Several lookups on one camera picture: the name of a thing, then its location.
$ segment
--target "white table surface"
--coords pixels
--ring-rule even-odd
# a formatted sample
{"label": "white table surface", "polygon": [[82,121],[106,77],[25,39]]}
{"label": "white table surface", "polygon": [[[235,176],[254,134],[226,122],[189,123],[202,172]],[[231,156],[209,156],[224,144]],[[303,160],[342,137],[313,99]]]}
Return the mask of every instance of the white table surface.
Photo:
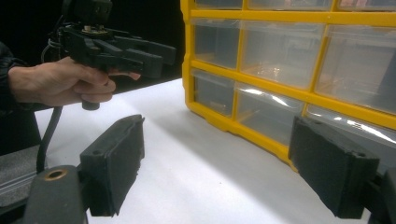
{"label": "white table surface", "polygon": [[[41,133],[52,110],[36,113]],[[89,222],[138,224],[367,223],[340,219],[288,165],[190,112],[181,79],[115,95],[99,110],[64,107],[49,145],[49,167],[78,165],[116,120],[141,114],[146,157],[119,216]]]}

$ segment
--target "black background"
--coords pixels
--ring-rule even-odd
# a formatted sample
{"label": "black background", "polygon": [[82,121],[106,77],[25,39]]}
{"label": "black background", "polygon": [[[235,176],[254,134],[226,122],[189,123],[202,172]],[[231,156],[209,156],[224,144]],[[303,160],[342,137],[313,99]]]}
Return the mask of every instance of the black background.
{"label": "black background", "polygon": [[[63,0],[2,0],[0,40],[14,56],[30,65],[40,63],[48,34],[61,16]],[[177,48],[174,65],[165,65],[159,79],[113,77],[117,92],[145,87],[181,77],[184,57],[184,24],[179,0],[112,0],[106,27]]]}

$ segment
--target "screw hole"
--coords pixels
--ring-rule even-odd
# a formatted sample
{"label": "screw hole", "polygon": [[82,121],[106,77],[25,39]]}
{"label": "screw hole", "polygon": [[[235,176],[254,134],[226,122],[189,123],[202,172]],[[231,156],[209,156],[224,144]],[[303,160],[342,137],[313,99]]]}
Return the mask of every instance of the screw hole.
{"label": "screw hole", "polygon": [[57,180],[64,177],[66,174],[67,174],[67,170],[55,170],[49,174],[46,174],[45,180],[47,181]]}

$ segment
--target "finger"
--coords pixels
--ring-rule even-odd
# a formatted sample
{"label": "finger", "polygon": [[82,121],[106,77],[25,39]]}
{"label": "finger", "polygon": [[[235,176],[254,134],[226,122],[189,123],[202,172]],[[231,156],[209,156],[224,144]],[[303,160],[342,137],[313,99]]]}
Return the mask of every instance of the finger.
{"label": "finger", "polygon": [[111,100],[113,94],[104,93],[104,94],[81,94],[81,99],[91,102],[91,103],[102,103]]}
{"label": "finger", "polygon": [[108,71],[110,76],[128,76],[131,77],[133,80],[138,80],[141,75],[135,72],[122,72],[117,68],[110,68]]}
{"label": "finger", "polygon": [[74,77],[94,85],[104,85],[109,80],[107,73],[76,63],[70,57],[61,59],[58,64],[61,66],[60,71],[67,75],[64,77]]}
{"label": "finger", "polygon": [[74,91],[80,94],[99,94],[113,92],[116,89],[116,83],[109,80],[105,85],[92,85],[91,83],[80,81],[75,87]]}

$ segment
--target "hand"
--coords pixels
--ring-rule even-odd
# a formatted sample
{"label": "hand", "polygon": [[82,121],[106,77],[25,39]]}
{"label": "hand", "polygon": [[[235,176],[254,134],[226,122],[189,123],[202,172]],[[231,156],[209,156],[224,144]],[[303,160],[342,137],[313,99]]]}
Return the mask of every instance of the hand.
{"label": "hand", "polygon": [[8,72],[8,83],[15,99],[20,103],[41,103],[49,106],[69,105],[81,99],[101,103],[112,98],[116,84],[108,75],[138,74],[108,73],[76,63],[66,57],[55,63],[42,63],[34,67],[13,67]]}

